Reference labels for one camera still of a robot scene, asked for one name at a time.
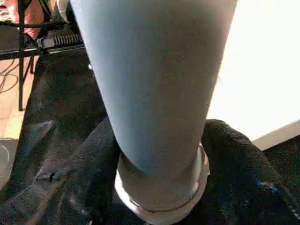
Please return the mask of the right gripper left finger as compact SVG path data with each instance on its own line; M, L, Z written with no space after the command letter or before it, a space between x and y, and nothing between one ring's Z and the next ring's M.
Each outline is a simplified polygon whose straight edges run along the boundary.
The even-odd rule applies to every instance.
M67 162L43 167L25 188L9 183L3 225L108 225L120 149L104 119Z

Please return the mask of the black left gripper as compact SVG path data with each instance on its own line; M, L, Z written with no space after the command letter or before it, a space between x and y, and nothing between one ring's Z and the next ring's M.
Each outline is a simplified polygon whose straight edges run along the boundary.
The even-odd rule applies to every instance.
M18 31L0 32L0 59L16 59L21 55L31 57L37 55L47 55L69 50L84 48L84 43L80 35L58 35L47 36L33 40L31 37L24 36L24 47L20 50Z

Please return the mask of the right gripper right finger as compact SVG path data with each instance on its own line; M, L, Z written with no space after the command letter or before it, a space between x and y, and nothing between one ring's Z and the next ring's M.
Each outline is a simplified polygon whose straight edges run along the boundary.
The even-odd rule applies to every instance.
M210 166L190 225L297 225L300 206L270 162L242 133L207 120L202 145Z

